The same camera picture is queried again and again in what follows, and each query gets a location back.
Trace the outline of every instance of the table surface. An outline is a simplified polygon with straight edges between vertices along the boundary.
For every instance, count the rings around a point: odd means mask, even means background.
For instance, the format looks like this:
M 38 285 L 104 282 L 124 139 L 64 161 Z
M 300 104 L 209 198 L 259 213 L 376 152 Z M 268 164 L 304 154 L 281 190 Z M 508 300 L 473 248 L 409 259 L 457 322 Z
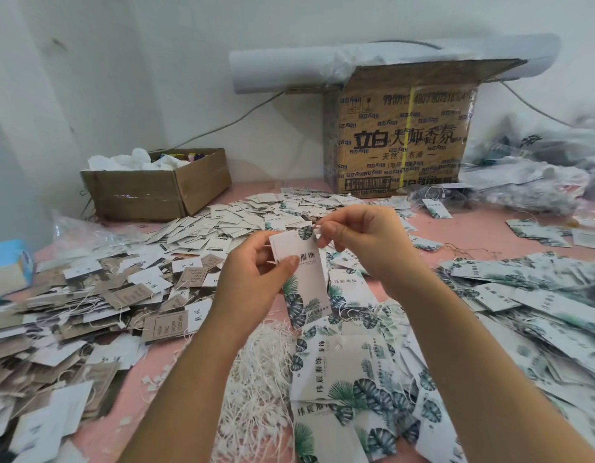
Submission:
M 321 180 L 288 180 L 272 182 L 236 183 L 230 189 L 219 195 L 215 203 L 229 203 L 257 193 L 279 193 L 281 187 L 307 187 L 329 191 L 330 188 Z M 560 255 L 581 260 L 595 260 L 595 250 L 573 247 L 553 248 L 541 245 L 538 241 L 516 237 L 505 224 L 506 219 L 523 219 L 528 214 L 502 209 L 479 208 L 468 213 L 455 213 L 453 219 L 435 220 L 425 212 L 419 210 L 416 217 L 411 218 L 412 225 L 419 229 L 417 235 L 445 243 L 436 252 L 420 251 L 424 261 L 431 267 L 440 261 L 454 257 L 468 257 L 478 260 L 501 260 L 521 257 L 535 252 L 554 251 Z M 540 219 L 545 224 L 563 224 L 561 219 Z M 119 230 L 124 225 L 110 225 Z M 138 224 L 141 229 L 158 228 L 161 224 Z M 53 255 L 51 246 L 37 254 L 37 261 L 50 259 Z M 387 298 L 386 293 L 378 281 L 367 277 L 369 287 L 379 301 Z M 17 297 L 25 297 L 25 291 Z M 281 295 L 277 295 L 271 308 L 274 318 L 284 320 L 286 316 L 285 302 Z M 163 367 L 171 364 L 174 354 L 183 346 L 184 340 L 172 340 L 155 344 L 150 347 L 147 356 L 139 361 L 129 372 L 122 390 L 117 398 L 113 410 L 109 415 L 84 425 L 74 436 L 75 445 L 90 458 L 91 463 L 113 463 L 117 460 L 128 440 L 143 418 L 149 403 L 153 398 L 147 392 L 147 385 L 141 379 L 145 376 L 155 377 L 163 373 Z M 129 423 L 120 426 L 120 422 Z M 402 439 L 397 444 L 399 454 L 389 458 L 387 462 L 425 462 L 425 459 Z M 284 461 L 290 461 L 291 455 L 286 454 Z

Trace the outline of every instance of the white tissue paper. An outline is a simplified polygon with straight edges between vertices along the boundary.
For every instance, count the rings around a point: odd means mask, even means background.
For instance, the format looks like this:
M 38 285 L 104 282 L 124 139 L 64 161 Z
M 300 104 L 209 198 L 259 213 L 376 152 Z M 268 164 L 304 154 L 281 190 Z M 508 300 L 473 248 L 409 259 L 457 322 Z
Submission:
M 164 155 L 152 162 L 145 149 L 136 147 L 132 155 L 120 154 L 111 158 L 92 156 L 88 159 L 89 170 L 174 170 L 190 164 L 170 155 Z

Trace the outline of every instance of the left hand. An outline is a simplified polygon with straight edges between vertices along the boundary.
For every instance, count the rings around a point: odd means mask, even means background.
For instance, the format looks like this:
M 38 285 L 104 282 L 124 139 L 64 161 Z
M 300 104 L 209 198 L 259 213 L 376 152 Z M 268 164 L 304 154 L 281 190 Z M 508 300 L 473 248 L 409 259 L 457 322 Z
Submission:
M 212 308 L 204 322 L 227 331 L 227 339 L 241 348 L 271 308 L 274 297 L 295 273 L 299 257 L 292 256 L 273 263 L 271 235 L 276 231 L 257 232 L 233 249 L 226 258 Z

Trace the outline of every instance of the right hand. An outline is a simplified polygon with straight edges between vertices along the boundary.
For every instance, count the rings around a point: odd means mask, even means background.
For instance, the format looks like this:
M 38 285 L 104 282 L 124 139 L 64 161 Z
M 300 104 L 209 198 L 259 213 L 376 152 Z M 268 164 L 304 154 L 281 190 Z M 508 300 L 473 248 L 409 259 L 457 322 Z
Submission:
M 396 212 L 385 206 L 351 205 L 322 218 L 320 248 L 334 241 L 336 251 L 351 250 L 366 271 L 394 297 L 430 269 L 413 248 Z

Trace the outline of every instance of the tissue box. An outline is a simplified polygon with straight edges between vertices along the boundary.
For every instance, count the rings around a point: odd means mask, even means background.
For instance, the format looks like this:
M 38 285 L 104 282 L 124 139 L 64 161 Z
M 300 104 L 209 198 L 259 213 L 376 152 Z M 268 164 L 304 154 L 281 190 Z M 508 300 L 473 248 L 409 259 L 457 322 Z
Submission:
M 224 149 L 177 149 L 205 154 L 168 170 L 81 171 L 99 218 L 170 221 L 195 214 L 231 185 Z M 149 153 L 155 160 L 163 151 Z
M 456 182 L 479 84 L 524 62 L 357 67 L 341 91 L 324 91 L 325 181 L 360 197 Z
M 0 242 L 0 295 L 30 286 L 33 268 L 34 260 L 24 241 Z

